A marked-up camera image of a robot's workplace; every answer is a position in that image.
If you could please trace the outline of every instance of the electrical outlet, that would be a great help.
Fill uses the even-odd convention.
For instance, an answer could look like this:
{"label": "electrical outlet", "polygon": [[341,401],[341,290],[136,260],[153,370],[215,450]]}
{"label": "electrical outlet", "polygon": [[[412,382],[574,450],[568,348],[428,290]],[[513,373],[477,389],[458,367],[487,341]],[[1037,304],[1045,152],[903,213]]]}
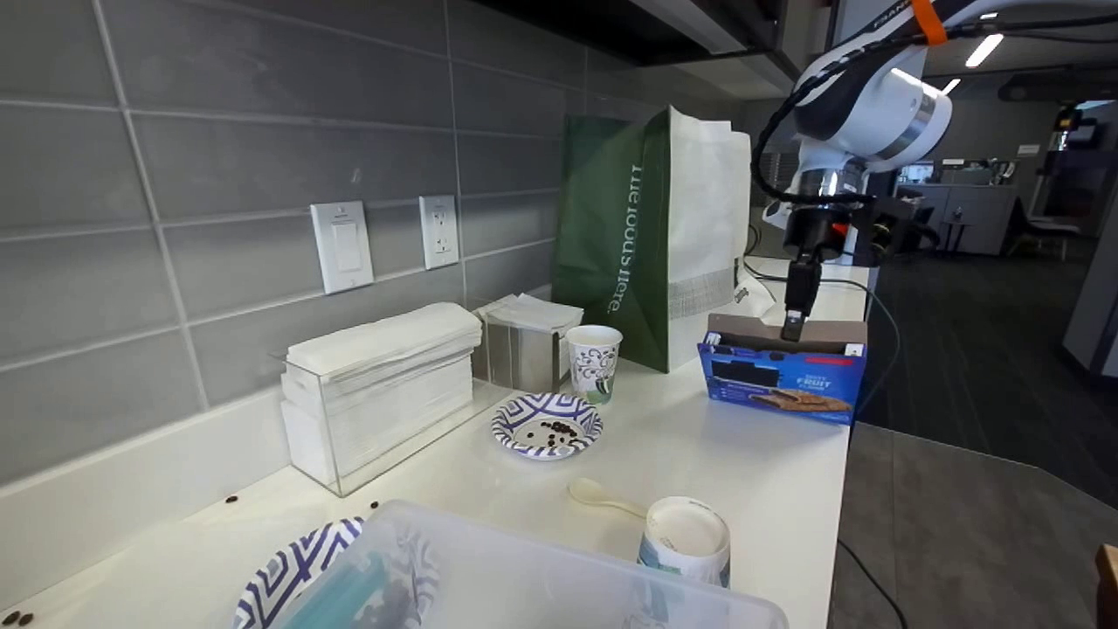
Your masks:
{"label": "electrical outlet", "polygon": [[362,222],[362,203],[315,203],[312,222],[324,293],[372,284],[372,254],[371,232]]}
{"label": "electrical outlet", "polygon": [[420,196],[423,261],[427,268],[458,261],[454,196]]}

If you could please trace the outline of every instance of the green shopping bag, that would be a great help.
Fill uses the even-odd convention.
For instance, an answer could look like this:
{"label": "green shopping bag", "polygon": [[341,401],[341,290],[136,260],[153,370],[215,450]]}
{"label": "green shopping bag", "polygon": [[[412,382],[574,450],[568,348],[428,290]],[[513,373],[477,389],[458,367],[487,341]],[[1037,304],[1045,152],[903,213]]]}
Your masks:
{"label": "green shopping bag", "polygon": [[747,232],[747,152],[730,123],[574,119],[550,298],[621,330],[621,356],[671,370],[695,356],[706,307],[734,293]]}
{"label": "green shopping bag", "polygon": [[574,119],[550,298],[621,330],[621,356],[667,370],[667,114]]}

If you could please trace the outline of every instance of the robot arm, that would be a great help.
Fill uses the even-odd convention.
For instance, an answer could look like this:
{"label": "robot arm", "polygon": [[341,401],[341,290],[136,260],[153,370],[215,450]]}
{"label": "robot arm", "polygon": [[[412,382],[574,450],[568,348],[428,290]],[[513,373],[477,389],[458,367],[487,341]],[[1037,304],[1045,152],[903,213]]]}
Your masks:
{"label": "robot arm", "polygon": [[773,200],[794,203],[784,246],[796,254],[784,285],[784,341],[798,341],[816,298],[819,260],[844,240],[836,215],[874,203],[865,196],[871,172],[917,162],[950,126],[950,98],[917,80],[924,44],[993,33],[979,20],[985,10],[1034,5],[1052,6],[1053,0],[900,0],[804,70],[759,141],[761,149],[782,114],[796,119],[796,193],[763,186],[761,162],[753,162],[753,183]]}

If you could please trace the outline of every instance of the white countertop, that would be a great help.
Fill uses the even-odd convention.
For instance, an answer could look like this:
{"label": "white countertop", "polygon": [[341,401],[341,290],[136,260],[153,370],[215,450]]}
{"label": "white countertop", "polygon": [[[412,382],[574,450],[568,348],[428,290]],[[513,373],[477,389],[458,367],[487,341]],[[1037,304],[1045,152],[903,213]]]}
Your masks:
{"label": "white countertop", "polygon": [[[857,300],[861,304],[861,293],[852,285],[819,293],[819,313]],[[602,411],[602,441],[574,461],[535,463],[487,438],[491,408],[507,394],[476,383],[476,401],[465,408],[471,419],[459,429],[349,501],[284,468],[239,488],[236,504],[159,523],[20,608],[34,610],[34,624],[136,624],[140,618],[159,629],[227,624],[245,581],[279,544],[322,519],[371,512],[372,501],[412,501],[541,542],[633,558],[636,519],[561,495],[568,480],[590,475],[636,504],[667,494],[703,495],[730,523],[730,586],[775,601],[794,629],[826,622],[844,426],[710,401],[699,362],[671,376],[625,362],[614,401]]]}

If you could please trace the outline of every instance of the gray floor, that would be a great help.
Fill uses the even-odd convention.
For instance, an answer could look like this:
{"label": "gray floor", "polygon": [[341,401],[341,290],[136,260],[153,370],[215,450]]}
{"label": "gray floor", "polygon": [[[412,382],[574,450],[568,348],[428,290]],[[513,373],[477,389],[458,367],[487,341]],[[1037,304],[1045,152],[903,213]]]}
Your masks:
{"label": "gray floor", "polygon": [[[1052,254],[907,254],[879,272],[903,354],[865,423],[1029,461],[1118,507],[1118,389],[1091,382],[1062,348],[1085,272]],[[894,354],[874,318],[871,373]]]}
{"label": "gray floor", "polygon": [[[1118,511],[1034,463],[861,423],[843,539],[910,629],[1091,629],[1092,549],[1118,542]],[[831,629],[876,624],[896,618],[837,551]]]}

